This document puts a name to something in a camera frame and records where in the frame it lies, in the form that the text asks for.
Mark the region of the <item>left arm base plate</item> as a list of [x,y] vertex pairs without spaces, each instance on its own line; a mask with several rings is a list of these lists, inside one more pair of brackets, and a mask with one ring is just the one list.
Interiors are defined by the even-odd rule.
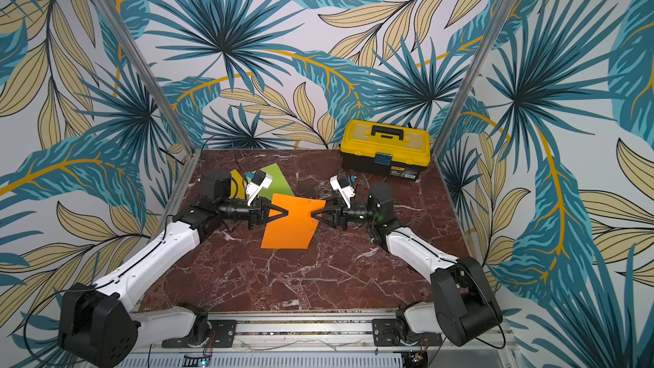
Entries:
[[230,349],[233,347],[236,320],[204,320],[196,323],[191,332],[181,338],[162,342],[164,349]]

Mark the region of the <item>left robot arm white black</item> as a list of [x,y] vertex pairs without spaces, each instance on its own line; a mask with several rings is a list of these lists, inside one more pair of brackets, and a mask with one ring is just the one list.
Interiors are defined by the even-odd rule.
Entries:
[[233,197],[233,177],[216,171],[200,182],[193,204],[173,216],[160,235],[125,264],[90,285],[75,284],[61,303],[58,345],[97,367],[114,367],[132,349],[157,342],[206,346],[213,337],[204,310],[185,304],[167,310],[136,313],[145,292],[179,259],[197,248],[225,220],[245,221],[250,228],[266,225],[288,212],[260,196],[272,177],[257,170],[245,197]]

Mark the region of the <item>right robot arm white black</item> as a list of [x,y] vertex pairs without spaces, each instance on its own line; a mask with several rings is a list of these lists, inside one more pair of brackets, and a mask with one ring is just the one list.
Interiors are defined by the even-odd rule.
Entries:
[[366,227],[374,244],[431,284],[432,301],[413,303],[396,312],[391,329],[394,343],[413,345],[429,335],[442,335],[461,347],[502,327],[502,310],[480,263],[473,257],[445,253],[403,224],[395,213],[390,185],[372,184],[364,204],[352,201],[349,188],[311,217],[331,228],[345,230],[351,223]]

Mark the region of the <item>orange paper sheet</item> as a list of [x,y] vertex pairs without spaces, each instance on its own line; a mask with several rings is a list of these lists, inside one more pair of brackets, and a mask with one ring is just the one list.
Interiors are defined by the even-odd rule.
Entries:
[[289,214],[282,220],[267,224],[261,248],[306,250],[318,227],[311,212],[324,208],[325,201],[274,194],[272,203],[287,209]]

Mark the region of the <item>yellow paper sheet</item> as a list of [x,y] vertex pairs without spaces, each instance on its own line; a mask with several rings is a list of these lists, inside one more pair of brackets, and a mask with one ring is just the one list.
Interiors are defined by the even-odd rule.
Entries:
[[232,170],[231,176],[231,196],[236,199],[245,199],[245,189],[247,182],[238,170]]

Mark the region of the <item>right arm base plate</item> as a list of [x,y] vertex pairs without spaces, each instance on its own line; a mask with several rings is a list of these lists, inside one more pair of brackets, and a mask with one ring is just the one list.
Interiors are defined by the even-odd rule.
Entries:
[[374,319],[372,334],[376,347],[417,347],[419,345],[438,346],[444,342],[441,333],[415,333],[405,322],[397,318]]

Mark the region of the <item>green paper sheet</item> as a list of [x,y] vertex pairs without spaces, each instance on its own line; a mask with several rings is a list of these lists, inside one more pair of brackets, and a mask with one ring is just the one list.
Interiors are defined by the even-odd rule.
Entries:
[[287,182],[281,168],[277,163],[268,165],[261,168],[261,171],[272,177],[272,183],[269,188],[264,188],[260,191],[259,196],[267,199],[272,199],[274,194],[294,196],[289,182]]

